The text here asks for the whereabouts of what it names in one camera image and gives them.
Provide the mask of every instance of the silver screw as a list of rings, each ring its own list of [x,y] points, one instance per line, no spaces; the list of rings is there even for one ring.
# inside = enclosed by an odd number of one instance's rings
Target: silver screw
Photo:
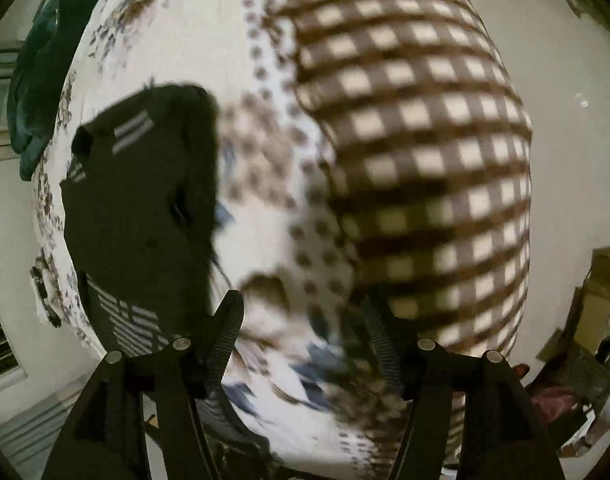
[[[118,350],[114,350],[113,352],[109,352],[105,356],[105,361],[107,361],[111,365],[115,365],[121,359],[122,359],[122,354]]]
[[[434,350],[434,348],[436,348],[436,343],[434,341],[432,341],[431,339],[427,339],[426,337],[423,337],[422,339],[418,340],[418,348],[421,350],[425,350],[426,352],[429,352],[431,350]]]
[[[192,342],[186,337],[179,337],[176,341],[174,341],[174,348],[179,351],[187,350],[191,345]]]
[[[496,350],[490,350],[487,352],[487,359],[489,359],[493,363],[501,363],[502,362],[502,354],[497,352]]]

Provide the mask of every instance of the beige floor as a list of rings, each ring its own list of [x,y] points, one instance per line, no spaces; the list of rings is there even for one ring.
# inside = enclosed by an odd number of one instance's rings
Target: beige floor
[[[0,39],[22,38],[38,1],[15,4]],[[564,325],[592,248],[610,244],[610,35],[576,18],[565,0],[472,1],[534,122],[532,272],[512,354],[533,377],[542,366],[535,356]],[[584,478],[609,441],[563,461],[567,478]]]

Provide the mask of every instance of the floor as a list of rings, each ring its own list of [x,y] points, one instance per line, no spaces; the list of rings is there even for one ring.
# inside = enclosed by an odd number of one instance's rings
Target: floor
[[[0,39],[22,38],[40,0],[21,0]],[[531,279],[512,362],[535,358],[565,323],[591,250],[610,245],[610,35],[565,0],[472,0],[496,42],[534,123]],[[563,460],[584,478],[610,441],[582,459]]]

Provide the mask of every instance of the dark green jacket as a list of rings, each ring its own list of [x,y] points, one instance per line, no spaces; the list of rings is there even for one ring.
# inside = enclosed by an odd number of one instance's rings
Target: dark green jacket
[[[63,83],[98,0],[49,0],[16,60],[7,122],[21,179],[29,181],[54,133]]]

